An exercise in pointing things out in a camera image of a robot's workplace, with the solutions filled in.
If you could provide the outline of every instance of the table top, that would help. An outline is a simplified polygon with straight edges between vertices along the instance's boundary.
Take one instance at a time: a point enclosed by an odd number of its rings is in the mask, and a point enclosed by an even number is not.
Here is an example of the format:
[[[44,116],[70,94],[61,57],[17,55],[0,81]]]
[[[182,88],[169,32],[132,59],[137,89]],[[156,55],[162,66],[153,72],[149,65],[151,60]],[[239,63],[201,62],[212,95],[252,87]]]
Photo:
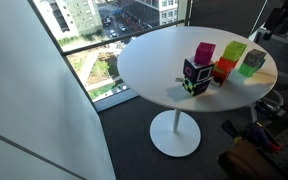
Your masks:
[[[247,44],[236,68],[222,87],[210,84],[206,92],[191,96],[176,82],[183,78],[185,58],[195,55],[200,42],[216,44],[212,61],[217,61],[231,41]],[[238,73],[245,55],[252,49],[266,52],[256,43],[227,31],[205,27],[169,27],[132,40],[118,57],[123,81],[141,97],[156,104],[195,112],[217,112],[250,105],[274,86],[277,69],[267,53],[260,70],[247,78]]]

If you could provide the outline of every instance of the floor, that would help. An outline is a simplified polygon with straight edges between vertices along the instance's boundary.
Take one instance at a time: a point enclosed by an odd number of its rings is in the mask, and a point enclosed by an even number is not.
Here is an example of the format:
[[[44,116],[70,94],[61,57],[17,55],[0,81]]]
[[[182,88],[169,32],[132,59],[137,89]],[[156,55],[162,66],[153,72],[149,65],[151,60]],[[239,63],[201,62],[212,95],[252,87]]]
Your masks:
[[[288,92],[281,92],[281,95],[287,103]],[[242,130],[251,122],[249,108],[217,113],[186,112],[196,120],[202,138],[192,154],[181,158],[163,154],[150,139],[149,129],[153,118],[165,110],[168,108],[136,97],[99,113],[116,178],[227,179],[217,163],[217,157],[233,145],[233,140],[221,128],[221,124],[231,120],[237,129]]]

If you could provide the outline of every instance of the stacked cubes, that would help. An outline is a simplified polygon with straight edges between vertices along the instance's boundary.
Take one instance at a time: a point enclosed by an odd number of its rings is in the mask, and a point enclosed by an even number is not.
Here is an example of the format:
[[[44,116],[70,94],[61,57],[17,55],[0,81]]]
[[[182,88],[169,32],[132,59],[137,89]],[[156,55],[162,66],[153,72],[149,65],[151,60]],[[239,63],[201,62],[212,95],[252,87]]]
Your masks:
[[[222,86],[227,80],[232,69],[235,68],[238,60],[243,55],[246,44],[232,41],[230,42],[218,61],[215,62],[213,71],[211,73],[211,83],[217,86]]]
[[[266,53],[260,50],[253,49],[247,53],[238,72],[246,77],[250,77],[254,72],[259,70],[265,62]]]
[[[211,61],[215,44],[201,42],[195,52],[195,56],[185,59],[183,87],[196,96],[206,91],[210,83],[210,75],[213,69]]]

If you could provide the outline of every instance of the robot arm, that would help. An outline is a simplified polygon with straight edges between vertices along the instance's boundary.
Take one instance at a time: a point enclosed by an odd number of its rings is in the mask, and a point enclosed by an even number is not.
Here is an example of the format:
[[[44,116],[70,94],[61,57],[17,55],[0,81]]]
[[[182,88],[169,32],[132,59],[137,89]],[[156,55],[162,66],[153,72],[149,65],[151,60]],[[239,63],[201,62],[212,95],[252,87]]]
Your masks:
[[[264,24],[266,29],[266,40],[269,40],[272,34],[286,34],[288,33],[288,0],[284,1],[281,8],[274,8],[269,15],[266,23]]]

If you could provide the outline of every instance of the table base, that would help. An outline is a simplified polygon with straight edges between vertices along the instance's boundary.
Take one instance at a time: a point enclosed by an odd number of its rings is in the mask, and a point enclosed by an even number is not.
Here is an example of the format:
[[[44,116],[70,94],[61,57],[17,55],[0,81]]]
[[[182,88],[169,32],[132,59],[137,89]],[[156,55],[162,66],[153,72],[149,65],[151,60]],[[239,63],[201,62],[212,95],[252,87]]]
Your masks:
[[[180,112],[173,131],[175,110],[164,111],[152,121],[150,135],[154,145],[164,154],[182,157],[191,154],[199,145],[201,132],[195,120]]]

